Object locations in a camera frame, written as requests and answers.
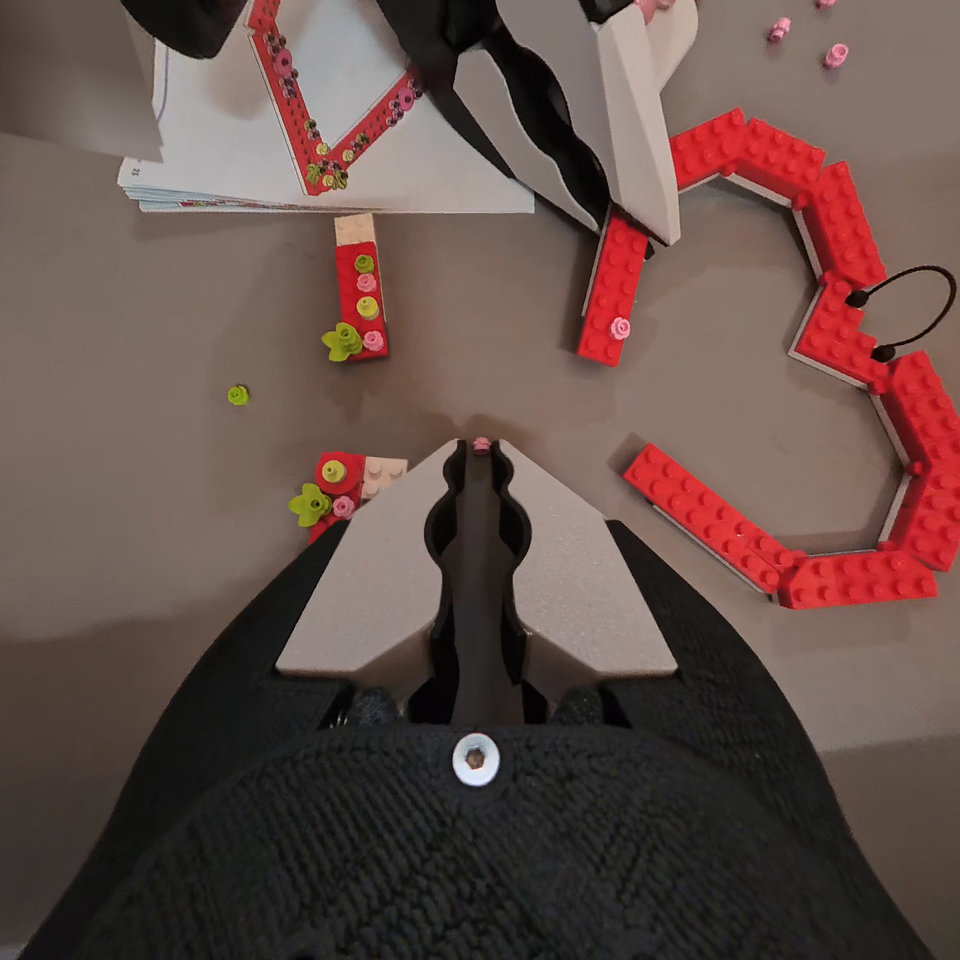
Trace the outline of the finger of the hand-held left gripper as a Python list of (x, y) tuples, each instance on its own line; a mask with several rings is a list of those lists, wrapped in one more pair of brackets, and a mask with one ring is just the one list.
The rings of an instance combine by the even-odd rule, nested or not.
[(677, 1), (645, 23), (628, 2), (602, 24), (576, 1), (506, 1), (513, 40), (558, 80), (572, 128), (594, 153), (611, 200), (665, 245), (681, 237), (663, 88), (696, 38), (698, 6)]
[(606, 175), (538, 55), (490, 33), (459, 56), (453, 90), (517, 181), (589, 230), (604, 226)]

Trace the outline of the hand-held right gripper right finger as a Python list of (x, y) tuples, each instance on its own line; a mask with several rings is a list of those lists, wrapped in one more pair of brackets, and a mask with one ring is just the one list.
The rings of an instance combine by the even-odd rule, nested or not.
[(674, 674), (605, 516), (506, 440), (493, 444), (493, 488), (511, 557), (501, 614), (510, 680), (558, 704), (575, 688)]

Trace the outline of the small red flower-studded lego plate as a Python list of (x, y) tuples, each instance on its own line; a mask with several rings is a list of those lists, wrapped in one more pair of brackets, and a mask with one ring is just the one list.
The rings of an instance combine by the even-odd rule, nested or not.
[(334, 220), (335, 267), (340, 319), (321, 342), (333, 363), (358, 363), (389, 356), (374, 215)]
[(314, 479), (302, 485), (290, 500), (289, 510), (296, 515), (297, 526), (307, 532), (308, 543), (313, 544), (401, 479), (408, 465), (406, 459), (323, 452)]

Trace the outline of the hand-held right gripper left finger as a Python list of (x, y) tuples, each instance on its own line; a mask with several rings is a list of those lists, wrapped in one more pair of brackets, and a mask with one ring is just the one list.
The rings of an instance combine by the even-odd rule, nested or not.
[(450, 440), (379, 492), (346, 524), (278, 657), (293, 677), (347, 680), (412, 694), (432, 675), (428, 635), (441, 606), (442, 572), (426, 523), (450, 485)]

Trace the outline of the red lego strip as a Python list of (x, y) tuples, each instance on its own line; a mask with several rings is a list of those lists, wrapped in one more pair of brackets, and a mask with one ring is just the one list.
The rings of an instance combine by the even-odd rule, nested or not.
[(617, 205), (610, 206), (597, 248), (582, 309), (582, 331), (577, 355), (607, 367), (617, 367), (626, 340), (609, 335), (611, 321), (630, 320), (646, 260), (650, 238)]

